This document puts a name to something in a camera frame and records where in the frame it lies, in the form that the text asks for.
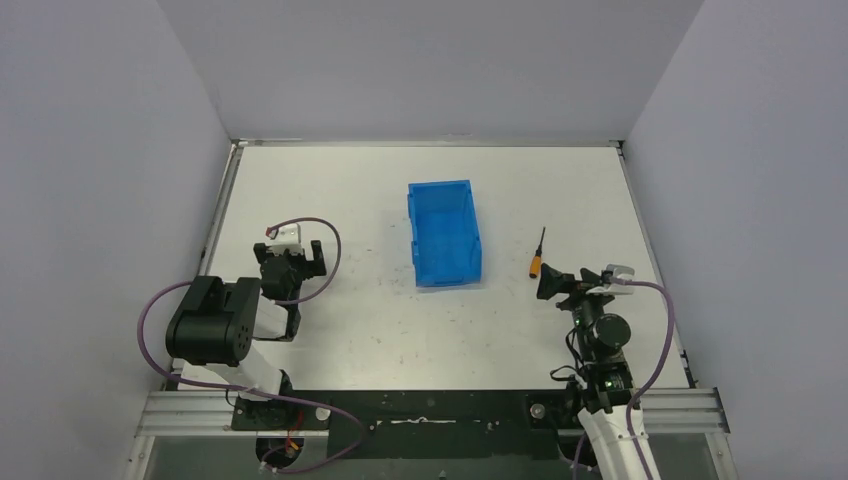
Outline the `aluminium front rail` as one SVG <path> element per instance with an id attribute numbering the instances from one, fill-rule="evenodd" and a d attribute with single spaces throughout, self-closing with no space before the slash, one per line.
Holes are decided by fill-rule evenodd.
<path id="1" fill-rule="evenodd" d="M 408 425 L 474 425 L 492 433 L 510 428 L 548 429 L 577 435 L 579 424 L 559 389 L 548 390 L 307 390 L 308 402 L 278 411 L 247 404 L 218 390 L 149 394 L 138 437 L 326 437 Z"/>

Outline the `blue plastic bin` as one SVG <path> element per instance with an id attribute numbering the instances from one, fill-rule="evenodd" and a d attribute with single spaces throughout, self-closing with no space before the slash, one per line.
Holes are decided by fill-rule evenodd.
<path id="1" fill-rule="evenodd" d="M 411 255 L 419 288 L 482 279 L 482 241 L 468 180 L 410 183 Z"/>

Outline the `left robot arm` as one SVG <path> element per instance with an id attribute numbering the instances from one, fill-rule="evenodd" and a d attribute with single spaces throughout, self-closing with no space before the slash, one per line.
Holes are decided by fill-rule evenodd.
<path id="1" fill-rule="evenodd" d="M 288 374 L 254 343 L 290 342 L 298 333 L 303 283 L 327 275 L 322 243 L 312 240 L 310 249 L 308 257 L 299 240 L 256 243 L 257 277 L 195 277 L 166 330 L 167 352 L 241 386 L 242 399 L 290 393 Z"/>

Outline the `orange handled screwdriver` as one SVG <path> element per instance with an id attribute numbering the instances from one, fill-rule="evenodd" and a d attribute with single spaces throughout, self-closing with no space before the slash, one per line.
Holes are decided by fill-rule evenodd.
<path id="1" fill-rule="evenodd" d="M 530 263 L 530 266 L 529 266 L 529 269 L 528 269 L 528 277 L 530 279 L 536 279 L 540 274 L 541 265 L 542 265 L 543 244 L 544 244 L 545 234 L 546 234 L 546 228 L 543 227 L 542 232 L 540 234 L 539 242 L 537 244 L 537 247 L 535 249 L 534 255 L 531 259 L 531 263 Z"/>

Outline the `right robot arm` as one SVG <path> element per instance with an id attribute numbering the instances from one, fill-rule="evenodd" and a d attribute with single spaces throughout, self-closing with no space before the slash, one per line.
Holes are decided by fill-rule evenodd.
<path id="1" fill-rule="evenodd" d="M 537 298 L 563 295 L 557 308 L 572 316 L 566 346 L 574 356 L 577 420 L 605 479 L 659 477 L 623 352 L 632 330 L 622 316 L 605 311 L 615 297 L 632 293 L 623 282 L 633 276 L 633 268 L 612 264 L 599 273 L 583 268 L 577 275 L 546 263 L 539 267 Z"/>

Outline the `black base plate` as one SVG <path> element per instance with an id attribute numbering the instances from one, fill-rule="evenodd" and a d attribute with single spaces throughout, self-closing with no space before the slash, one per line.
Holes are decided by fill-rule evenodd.
<path id="1" fill-rule="evenodd" d="M 572 454 L 582 432 L 584 397 L 575 386 L 552 390 L 301 390 L 306 405 L 231 401 L 234 431 L 302 440 L 328 436 L 334 455 L 358 441 L 351 459 L 556 460 Z"/>

